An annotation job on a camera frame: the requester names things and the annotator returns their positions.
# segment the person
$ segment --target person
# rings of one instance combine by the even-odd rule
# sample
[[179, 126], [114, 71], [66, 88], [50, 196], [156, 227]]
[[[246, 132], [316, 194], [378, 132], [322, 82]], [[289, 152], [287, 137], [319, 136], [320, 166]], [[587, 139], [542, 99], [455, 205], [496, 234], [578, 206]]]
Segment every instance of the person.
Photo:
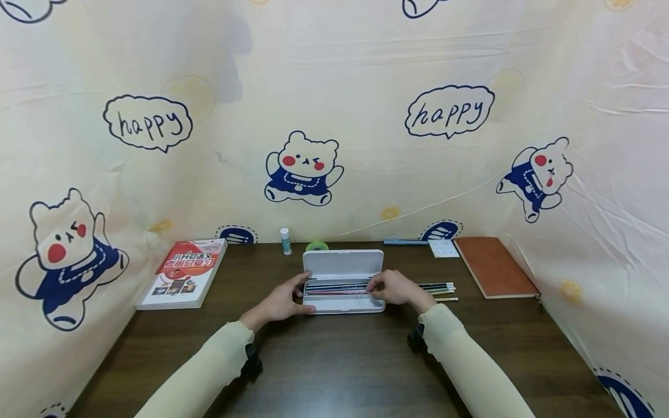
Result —
[[[221, 390], [241, 375], [245, 347], [270, 321], [315, 312], [293, 301], [310, 272], [277, 286], [237, 322], [218, 330], [202, 348], [154, 393], [135, 418], [200, 418]], [[474, 418], [530, 418], [534, 414], [516, 387], [488, 354], [469, 336], [446, 305], [438, 304], [397, 270], [374, 276], [367, 290], [390, 304], [410, 304], [424, 325], [427, 351], [441, 363]]]

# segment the human hand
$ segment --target human hand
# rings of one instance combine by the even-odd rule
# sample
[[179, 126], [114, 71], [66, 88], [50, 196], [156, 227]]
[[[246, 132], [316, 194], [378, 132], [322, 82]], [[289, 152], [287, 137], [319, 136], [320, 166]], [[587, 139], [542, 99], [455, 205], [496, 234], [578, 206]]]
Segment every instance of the human hand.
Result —
[[299, 287], [304, 284], [311, 272], [300, 273], [287, 282], [276, 286], [262, 302], [246, 312], [240, 322], [253, 332], [258, 332], [263, 325], [271, 321], [281, 321], [293, 315], [307, 315], [316, 312], [311, 305], [299, 305], [293, 302], [292, 295], [301, 298]]
[[382, 299], [391, 304], [411, 304], [418, 314], [427, 312], [437, 304], [431, 294], [397, 270], [385, 270], [372, 277], [367, 285], [367, 291], [371, 292], [376, 299]]

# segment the black clip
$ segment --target black clip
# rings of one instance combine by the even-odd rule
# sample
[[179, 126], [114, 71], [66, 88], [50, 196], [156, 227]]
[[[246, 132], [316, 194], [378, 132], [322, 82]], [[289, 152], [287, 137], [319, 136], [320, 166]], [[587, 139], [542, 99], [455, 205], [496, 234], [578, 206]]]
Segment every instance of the black clip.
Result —
[[425, 345], [425, 340], [423, 339], [423, 332], [425, 331], [425, 325], [418, 324], [415, 330], [411, 331], [409, 336], [407, 336], [407, 342], [411, 351], [420, 352], [427, 349]]
[[258, 351], [253, 343], [246, 344], [244, 350], [246, 351], [247, 361], [244, 363], [244, 367], [242, 367], [242, 376], [255, 379], [262, 373], [262, 361], [260, 361]]

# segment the brown notebook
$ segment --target brown notebook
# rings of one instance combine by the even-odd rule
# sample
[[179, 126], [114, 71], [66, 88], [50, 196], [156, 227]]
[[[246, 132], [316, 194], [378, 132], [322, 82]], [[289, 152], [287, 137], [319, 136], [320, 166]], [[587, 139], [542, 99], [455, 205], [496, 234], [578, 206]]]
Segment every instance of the brown notebook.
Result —
[[484, 298], [532, 298], [539, 295], [498, 238], [455, 238], [453, 242]]

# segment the book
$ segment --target book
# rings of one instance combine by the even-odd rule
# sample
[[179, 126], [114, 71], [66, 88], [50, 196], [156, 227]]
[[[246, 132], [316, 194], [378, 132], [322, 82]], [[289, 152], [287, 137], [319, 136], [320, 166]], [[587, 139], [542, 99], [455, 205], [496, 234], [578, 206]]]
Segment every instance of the book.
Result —
[[223, 259], [227, 241], [177, 242], [158, 267], [137, 310], [199, 308]]
[[534, 298], [539, 295], [498, 238], [455, 238], [454, 243], [484, 298]]

